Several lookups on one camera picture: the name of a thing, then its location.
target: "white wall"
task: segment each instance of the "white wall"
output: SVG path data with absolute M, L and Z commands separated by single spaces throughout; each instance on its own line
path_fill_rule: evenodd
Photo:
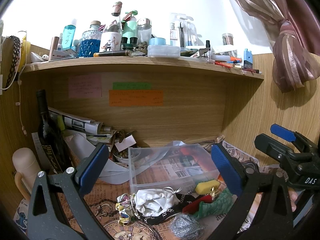
M 51 38 L 58 36 L 72 18 L 77 18 L 75 39 L 81 38 L 92 20 L 104 23 L 114 2 L 121 1 L 122 14 L 137 10 L 137 19 L 152 20 L 152 31 L 169 41 L 169 14 L 185 13 L 194 18 L 199 39 L 205 44 L 222 45 L 221 34 L 232 33 L 238 54 L 244 48 L 253 54 L 270 53 L 261 22 L 243 12 L 234 0 L 14 0 L 3 16 L 3 35 L 28 31 L 28 40 L 49 49 Z

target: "wine bottle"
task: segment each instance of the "wine bottle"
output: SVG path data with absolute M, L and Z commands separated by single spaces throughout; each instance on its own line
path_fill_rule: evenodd
M 58 125 L 50 117 L 45 90 L 37 91 L 36 95 L 41 118 L 38 136 L 43 151 L 49 159 L 53 172 L 63 173 L 72 166 L 68 145 L 62 137 Z
M 111 20 L 103 29 L 99 52 L 120 50 L 122 38 L 121 13 L 122 2 L 113 5 Z

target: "yellow sponge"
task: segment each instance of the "yellow sponge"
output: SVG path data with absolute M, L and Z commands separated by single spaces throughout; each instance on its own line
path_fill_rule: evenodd
M 215 179 L 209 180 L 206 182 L 200 182 L 195 188 L 195 191 L 199 195 L 204 195 L 204 194 L 210 194 L 212 191 L 212 188 L 214 187 L 217 189 L 220 186 L 220 182 L 216 181 Z

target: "white cloth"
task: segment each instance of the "white cloth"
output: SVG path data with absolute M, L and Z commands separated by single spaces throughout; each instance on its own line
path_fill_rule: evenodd
M 180 190 L 170 187 L 139 189 L 134 196 L 135 208 L 146 217 L 157 217 L 180 202 L 175 194 Z

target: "clamp screw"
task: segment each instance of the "clamp screw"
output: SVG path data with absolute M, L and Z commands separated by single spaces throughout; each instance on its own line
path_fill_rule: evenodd
M 69 168 L 66 169 L 66 171 L 67 171 L 68 174 L 71 174 L 71 173 L 73 173 L 75 171 L 75 168 L 74 167 L 69 167 Z
M 39 177 L 39 178 L 43 177 L 43 175 L 44 175 L 44 171 L 39 171 L 39 172 L 38 172 L 38 177 Z
M 249 168 L 245 169 L 245 172 L 248 173 L 248 174 L 253 174 L 254 173 L 254 169 L 249 167 Z

